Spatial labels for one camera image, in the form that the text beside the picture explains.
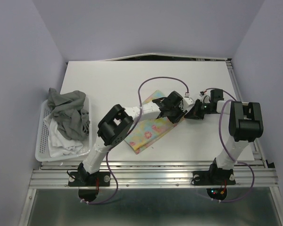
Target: folded cloth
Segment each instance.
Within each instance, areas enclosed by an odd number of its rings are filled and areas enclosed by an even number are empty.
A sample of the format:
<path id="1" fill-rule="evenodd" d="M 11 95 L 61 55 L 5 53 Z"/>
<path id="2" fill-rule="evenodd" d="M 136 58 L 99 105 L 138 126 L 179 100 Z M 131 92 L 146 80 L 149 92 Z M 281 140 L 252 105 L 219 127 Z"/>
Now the folded cloth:
<path id="1" fill-rule="evenodd" d="M 67 140 L 58 130 L 58 123 L 50 118 L 44 118 L 44 123 L 49 130 L 48 149 L 51 157 L 59 157 L 68 154 L 76 154 L 83 144 L 79 140 Z"/>
<path id="2" fill-rule="evenodd" d="M 58 123 L 58 130 L 70 140 L 85 140 L 89 135 L 89 113 L 83 109 L 86 94 L 80 91 L 59 94 L 49 89 L 47 105 L 51 109 L 51 118 Z"/>
<path id="3" fill-rule="evenodd" d="M 149 103 L 153 99 L 165 97 L 165 95 L 156 90 L 148 97 L 143 104 Z M 126 137 L 127 142 L 136 154 L 142 152 L 151 144 L 162 138 L 166 133 L 173 129 L 176 124 L 169 121 L 167 117 L 153 120 L 144 120 L 138 123 L 132 133 Z"/>

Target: white wall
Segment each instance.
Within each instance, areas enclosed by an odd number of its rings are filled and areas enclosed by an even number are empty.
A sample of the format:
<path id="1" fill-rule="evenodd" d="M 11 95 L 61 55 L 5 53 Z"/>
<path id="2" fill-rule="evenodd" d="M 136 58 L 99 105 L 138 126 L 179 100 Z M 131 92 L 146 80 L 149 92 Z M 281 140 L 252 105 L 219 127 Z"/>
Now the white wall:
<path id="1" fill-rule="evenodd" d="M 0 0 L 0 225 L 17 225 L 35 163 L 40 104 L 65 63 L 31 0 Z"/>
<path id="2" fill-rule="evenodd" d="M 261 143 L 283 197 L 283 0 L 265 0 L 233 58 L 242 96 L 261 103 Z"/>
<path id="3" fill-rule="evenodd" d="M 66 60 L 232 57 L 264 0 L 33 0 Z"/>

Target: white table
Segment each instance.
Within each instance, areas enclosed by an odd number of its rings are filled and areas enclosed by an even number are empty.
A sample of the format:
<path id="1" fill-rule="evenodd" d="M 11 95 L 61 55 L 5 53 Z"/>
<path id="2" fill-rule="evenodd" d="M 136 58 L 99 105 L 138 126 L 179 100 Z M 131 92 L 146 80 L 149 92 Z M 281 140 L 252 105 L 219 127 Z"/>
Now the white table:
<path id="1" fill-rule="evenodd" d="M 201 90 L 221 88 L 235 96 L 225 62 L 198 61 L 73 61 L 69 62 L 61 93 L 80 90 L 92 100 L 92 138 L 97 125 L 115 104 L 138 106 L 137 89 L 146 79 L 156 76 L 176 77 L 190 88 L 191 97 Z M 185 86 L 177 81 L 159 79 L 146 83 L 141 89 L 142 99 L 155 90 L 165 95 L 176 90 L 184 95 Z M 122 142 L 109 154 L 111 161 L 212 161 L 222 150 L 218 136 L 219 115 L 206 115 L 204 120 L 184 120 L 152 146 L 136 155 Z M 224 141 L 229 138 L 228 116 L 223 117 Z M 253 161 L 252 146 L 240 155 L 240 161 Z"/>

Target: laundry basket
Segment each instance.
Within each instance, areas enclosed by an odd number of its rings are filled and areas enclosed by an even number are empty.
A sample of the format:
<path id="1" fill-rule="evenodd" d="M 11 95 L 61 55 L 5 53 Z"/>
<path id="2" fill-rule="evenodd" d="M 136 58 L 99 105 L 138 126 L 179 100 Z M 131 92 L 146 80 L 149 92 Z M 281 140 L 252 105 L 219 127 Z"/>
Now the laundry basket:
<path id="1" fill-rule="evenodd" d="M 37 144 L 35 157 L 38 161 L 60 161 L 65 159 L 72 159 L 79 156 L 87 155 L 92 147 L 92 125 L 91 125 L 91 102 L 90 98 L 86 95 L 83 109 L 89 112 L 89 138 L 85 139 L 83 143 L 83 148 L 78 151 L 77 154 L 63 155 L 59 157 L 51 157 L 48 149 L 48 135 L 49 131 L 45 125 L 43 119 L 50 114 L 50 109 L 47 106 L 47 100 L 45 100 L 41 105 L 41 114 L 39 120 Z"/>

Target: colorful cloth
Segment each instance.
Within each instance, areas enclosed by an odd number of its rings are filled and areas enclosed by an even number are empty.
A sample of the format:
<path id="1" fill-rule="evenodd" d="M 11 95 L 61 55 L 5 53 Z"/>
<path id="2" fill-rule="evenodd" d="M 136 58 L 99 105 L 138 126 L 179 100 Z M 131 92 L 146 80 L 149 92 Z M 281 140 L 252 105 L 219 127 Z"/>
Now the colorful cloth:
<path id="1" fill-rule="evenodd" d="M 149 103 L 153 99 L 165 97 L 165 95 L 156 90 L 148 97 L 143 104 Z M 125 142 L 131 146 L 136 154 L 142 152 L 151 144 L 162 138 L 166 133 L 173 129 L 176 124 L 169 121 L 167 117 L 153 120 L 144 120 L 138 123 L 132 133 L 127 136 Z"/>

